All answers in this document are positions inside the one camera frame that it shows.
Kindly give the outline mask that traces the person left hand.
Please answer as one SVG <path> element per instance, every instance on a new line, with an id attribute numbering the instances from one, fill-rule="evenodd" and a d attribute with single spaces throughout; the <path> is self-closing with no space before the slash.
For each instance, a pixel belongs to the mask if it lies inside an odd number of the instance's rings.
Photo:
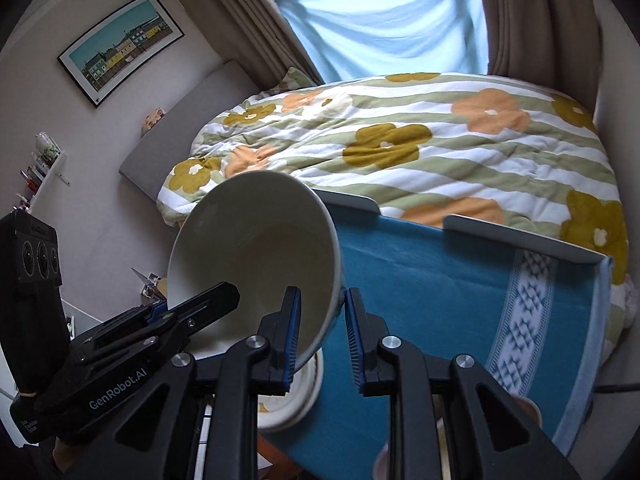
<path id="1" fill-rule="evenodd" d="M 69 445 L 64 443 L 60 438 L 56 438 L 51 453 L 55 467 L 58 468 L 62 474 L 65 474 L 74 463 L 81 459 L 86 449 L 85 446 Z"/>

